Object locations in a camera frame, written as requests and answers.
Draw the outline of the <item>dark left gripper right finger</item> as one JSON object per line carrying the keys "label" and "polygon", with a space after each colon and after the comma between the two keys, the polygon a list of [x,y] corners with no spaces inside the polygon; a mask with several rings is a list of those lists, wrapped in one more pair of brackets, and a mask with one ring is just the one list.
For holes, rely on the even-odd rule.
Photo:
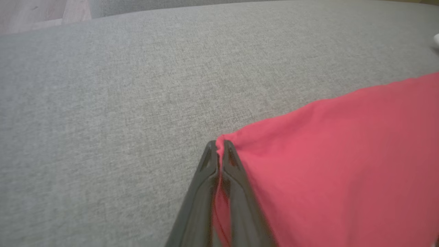
{"label": "dark left gripper right finger", "polygon": [[275,239],[234,144],[224,141],[223,187],[229,198],[232,247],[274,247]]}

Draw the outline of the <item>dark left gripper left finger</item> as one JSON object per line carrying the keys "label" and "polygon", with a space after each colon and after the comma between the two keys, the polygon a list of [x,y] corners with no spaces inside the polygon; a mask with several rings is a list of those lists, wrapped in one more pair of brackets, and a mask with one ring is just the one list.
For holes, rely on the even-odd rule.
{"label": "dark left gripper left finger", "polygon": [[211,247],[213,202],[218,187],[215,141],[207,143],[166,241],[167,247]]}

